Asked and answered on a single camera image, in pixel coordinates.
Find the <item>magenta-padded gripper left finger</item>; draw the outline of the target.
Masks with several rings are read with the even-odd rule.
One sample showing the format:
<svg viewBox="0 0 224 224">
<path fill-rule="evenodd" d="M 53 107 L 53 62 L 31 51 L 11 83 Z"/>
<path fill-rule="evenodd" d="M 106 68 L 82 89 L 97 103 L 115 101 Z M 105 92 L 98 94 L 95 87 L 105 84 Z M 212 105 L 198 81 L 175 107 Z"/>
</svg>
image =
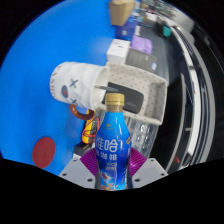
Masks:
<svg viewBox="0 0 224 224">
<path fill-rule="evenodd" d="M 95 189 L 98 175 L 98 162 L 95 149 L 86 152 L 80 159 L 73 158 L 59 176 L 78 186 Z"/>
</svg>

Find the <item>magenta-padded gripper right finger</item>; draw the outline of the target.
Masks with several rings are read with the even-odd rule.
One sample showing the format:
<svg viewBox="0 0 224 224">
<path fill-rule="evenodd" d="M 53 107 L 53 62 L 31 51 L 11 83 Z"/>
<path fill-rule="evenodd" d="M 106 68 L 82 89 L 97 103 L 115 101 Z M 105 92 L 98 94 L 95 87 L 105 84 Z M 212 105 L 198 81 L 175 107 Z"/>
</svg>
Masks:
<svg viewBox="0 0 224 224">
<path fill-rule="evenodd" d="M 128 164 L 128 188 L 144 187 L 167 176 L 167 172 L 155 158 L 147 159 L 136 149 L 131 149 Z"/>
</svg>

